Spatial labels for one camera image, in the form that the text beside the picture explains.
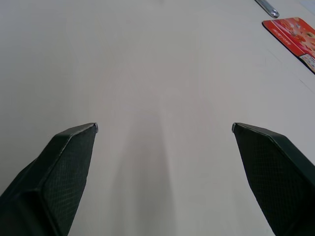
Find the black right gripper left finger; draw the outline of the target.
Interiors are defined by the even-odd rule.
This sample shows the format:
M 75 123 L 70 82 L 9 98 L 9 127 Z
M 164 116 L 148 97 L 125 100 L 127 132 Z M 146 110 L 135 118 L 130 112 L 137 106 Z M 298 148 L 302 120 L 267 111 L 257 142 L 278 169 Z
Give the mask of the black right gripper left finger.
M 89 172 L 96 123 L 56 134 L 0 195 L 0 236 L 68 236 Z

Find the red printed flat box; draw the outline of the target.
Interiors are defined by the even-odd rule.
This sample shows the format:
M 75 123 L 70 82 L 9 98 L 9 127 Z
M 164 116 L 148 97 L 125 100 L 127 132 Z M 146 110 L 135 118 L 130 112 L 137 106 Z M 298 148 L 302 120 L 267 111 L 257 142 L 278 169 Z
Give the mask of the red printed flat box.
M 262 25 L 315 74 L 315 29 L 299 17 L 265 20 Z

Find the silver metal rod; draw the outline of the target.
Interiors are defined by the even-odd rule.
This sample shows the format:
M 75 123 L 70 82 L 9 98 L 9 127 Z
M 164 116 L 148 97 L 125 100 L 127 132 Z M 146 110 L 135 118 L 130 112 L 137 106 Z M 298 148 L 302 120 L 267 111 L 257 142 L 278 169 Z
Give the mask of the silver metal rod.
M 255 0 L 256 3 L 272 18 L 280 16 L 279 12 L 267 0 Z

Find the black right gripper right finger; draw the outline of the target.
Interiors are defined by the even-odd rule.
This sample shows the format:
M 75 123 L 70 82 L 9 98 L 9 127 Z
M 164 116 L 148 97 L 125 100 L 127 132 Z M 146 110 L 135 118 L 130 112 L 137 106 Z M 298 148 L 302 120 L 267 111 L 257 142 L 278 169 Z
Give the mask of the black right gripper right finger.
M 315 236 L 315 165 L 282 134 L 239 122 L 232 133 L 275 236 Z

